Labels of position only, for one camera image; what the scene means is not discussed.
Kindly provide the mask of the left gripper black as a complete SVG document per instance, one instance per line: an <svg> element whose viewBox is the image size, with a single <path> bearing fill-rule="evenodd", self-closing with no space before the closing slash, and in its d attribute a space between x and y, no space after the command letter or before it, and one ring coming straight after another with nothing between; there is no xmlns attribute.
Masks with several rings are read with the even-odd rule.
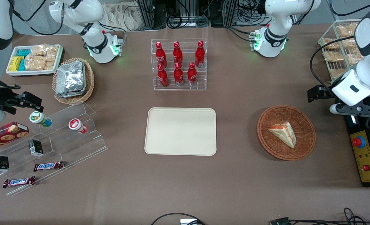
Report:
<svg viewBox="0 0 370 225"><path fill-rule="evenodd" d="M323 85L317 85L308 90L308 103L316 100L333 98L333 94ZM370 95L354 106L345 103L338 104L338 113L359 117L370 117Z"/></svg>

